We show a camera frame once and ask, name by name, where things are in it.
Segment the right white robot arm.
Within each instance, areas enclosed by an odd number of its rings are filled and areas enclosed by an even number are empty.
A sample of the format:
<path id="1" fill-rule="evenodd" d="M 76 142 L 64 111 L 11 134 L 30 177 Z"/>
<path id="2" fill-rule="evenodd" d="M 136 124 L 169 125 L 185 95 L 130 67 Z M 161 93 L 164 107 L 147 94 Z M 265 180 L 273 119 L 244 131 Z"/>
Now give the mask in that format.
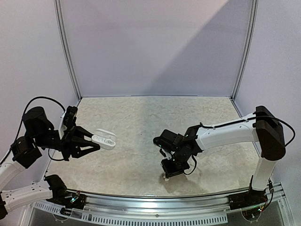
<path id="1" fill-rule="evenodd" d="M 245 142 L 258 142 L 261 156 L 251 180 L 251 189 L 244 193 L 243 201 L 254 205 L 266 189 L 277 161 L 286 153 L 284 122 L 276 118 L 266 107 L 258 106 L 238 120 L 189 127 L 186 132 L 176 134 L 167 129 L 153 139 L 164 156 L 161 166 L 165 178 L 184 174 L 190 168 L 189 159 L 211 148 Z"/>

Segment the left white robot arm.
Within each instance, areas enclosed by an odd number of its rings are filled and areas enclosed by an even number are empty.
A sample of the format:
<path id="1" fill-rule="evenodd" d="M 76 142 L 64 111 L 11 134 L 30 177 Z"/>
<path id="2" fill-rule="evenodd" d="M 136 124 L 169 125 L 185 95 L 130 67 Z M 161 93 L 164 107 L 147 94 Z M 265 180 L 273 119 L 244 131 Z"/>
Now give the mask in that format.
<path id="1" fill-rule="evenodd" d="M 62 154 L 63 160 L 80 158 L 100 150 L 92 141 L 93 134 L 76 125 L 77 107 L 69 106 L 63 114 L 58 130 L 48 120 L 41 106 L 30 109 L 22 116 L 25 135 L 13 142 L 7 156 L 0 163 L 0 217 L 9 212 L 41 200 L 64 206 L 66 209 L 82 210 L 86 195 L 69 192 L 58 175 L 44 177 L 38 183 L 14 190 L 3 188 L 19 173 L 31 167 L 42 156 L 41 150 L 53 149 Z"/>

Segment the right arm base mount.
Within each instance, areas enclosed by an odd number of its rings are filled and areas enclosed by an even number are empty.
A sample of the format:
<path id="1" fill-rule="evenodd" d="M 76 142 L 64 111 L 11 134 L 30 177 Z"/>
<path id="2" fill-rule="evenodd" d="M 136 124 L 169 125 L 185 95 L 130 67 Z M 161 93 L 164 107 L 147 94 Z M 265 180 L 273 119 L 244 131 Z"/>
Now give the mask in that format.
<path id="1" fill-rule="evenodd" d="M 252 187 L 252 182 L 253 182 L 253 177 L 251 177 L 249 188 L 246 192 L 231 194 L 227 196 L 231 210 L 242 209 L 251 206 L 259 206 L 260 204 L 264 203 L 264 206 L 259 208 L 259 211 L 263 211 L 265 208 L 267 208 L 270 205 L 273 199 L 273 192 L 274 192 L 274 188 L 271 180 L 269 179 L 269 184 L 268 184 L 269 189 L 271 191 L 270 199 L 268 199 L 265 188 L 262 191 L 254 190 Z"/>

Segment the white oval earbud case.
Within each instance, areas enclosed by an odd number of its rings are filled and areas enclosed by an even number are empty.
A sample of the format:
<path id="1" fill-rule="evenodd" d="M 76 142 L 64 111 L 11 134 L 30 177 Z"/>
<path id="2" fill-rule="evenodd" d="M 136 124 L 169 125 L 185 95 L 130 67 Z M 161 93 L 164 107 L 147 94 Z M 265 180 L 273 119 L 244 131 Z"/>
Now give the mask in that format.
<path id="1" fill-rule="evenodd" d="M 117 136 L 113 132 L 104 129 L 95 129 L 91 140 L 102 149 L 112 150 L 116 146 Z"/>

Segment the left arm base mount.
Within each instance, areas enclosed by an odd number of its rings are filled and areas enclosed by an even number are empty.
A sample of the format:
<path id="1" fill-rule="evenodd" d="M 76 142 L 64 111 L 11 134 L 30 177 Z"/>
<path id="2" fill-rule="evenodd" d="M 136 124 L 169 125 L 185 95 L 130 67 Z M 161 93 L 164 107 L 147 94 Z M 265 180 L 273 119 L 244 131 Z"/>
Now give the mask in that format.
<path id="1" fill-rule="evenodd" d="M 48 183 L 51 191 L 51 197 L 46 199 L 66 209 L 83 210 L 86 204 L 87 196 L 79 192 L 68 192 L 65 183 L 58 175 L 46 176 L 44 180 Z"/>

